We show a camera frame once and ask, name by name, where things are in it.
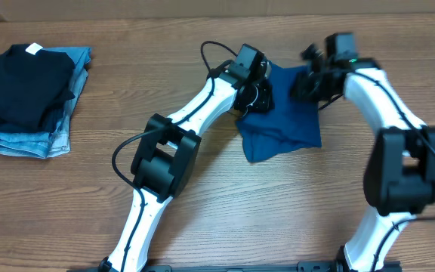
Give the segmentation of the blue polo shirt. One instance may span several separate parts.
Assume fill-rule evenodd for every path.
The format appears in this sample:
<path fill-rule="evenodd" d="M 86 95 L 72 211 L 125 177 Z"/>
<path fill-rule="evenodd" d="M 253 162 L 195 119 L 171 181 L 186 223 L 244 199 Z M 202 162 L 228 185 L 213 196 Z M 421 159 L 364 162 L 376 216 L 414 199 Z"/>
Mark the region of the blue polo shirt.
<path fill-rule="evenodd" d="M 274 108 L 267 113 L 247 113 L 236 121 L 242 148 L 249 162 L 263 162 L 277 154 L 322 146 L 318 106 L 295 102 L 289 93 L 305 66 L 282 68 L 271 65 L 270 84 Z"/>

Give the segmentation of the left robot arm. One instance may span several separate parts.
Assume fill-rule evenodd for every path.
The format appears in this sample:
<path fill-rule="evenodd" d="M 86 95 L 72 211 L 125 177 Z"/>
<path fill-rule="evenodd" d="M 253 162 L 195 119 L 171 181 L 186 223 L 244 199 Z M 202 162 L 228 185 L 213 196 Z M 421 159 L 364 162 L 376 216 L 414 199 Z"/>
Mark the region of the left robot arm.
<path fill-rule="evenodd" d="M 209 68 L 202 90 L 169 116 L 154 114 L 143 133 L 117 146 L 112 154 L 114 172 L 133 189 L 133 199 L 122 234 L 98 271 L 142 271 L 150 243 L 168 204 L 189 181 L 202 135 L 225 112 L 263 113 L 273 108 L 268 82 L 271 66 L 258 49 L 244 44 L 215 68 Z M 124 178 L 116 158 L 138 141 L 131 164 L 133 179 Z"/>

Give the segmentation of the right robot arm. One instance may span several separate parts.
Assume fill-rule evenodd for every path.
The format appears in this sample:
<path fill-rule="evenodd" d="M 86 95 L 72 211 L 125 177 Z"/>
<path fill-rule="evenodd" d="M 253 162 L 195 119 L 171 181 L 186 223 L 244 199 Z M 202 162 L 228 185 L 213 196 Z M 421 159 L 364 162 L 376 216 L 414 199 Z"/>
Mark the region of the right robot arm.
<path fill-rule="evenodd" d="M 363 192 L 369 207 L 354 235 L 333 261 L 305 261 L 299 271 L 400 271 L 387 262 L 392 245 L 435 203 L 435 126 L 418 118 L 400 99 L 373 58 L 360 57 L 353 33 L 325 39 L 325 50 L 301 52 L 307 71 L 290 92 L 297 101 L 324 106 L 343 97 L 362 113 L 375 135 Z"/>

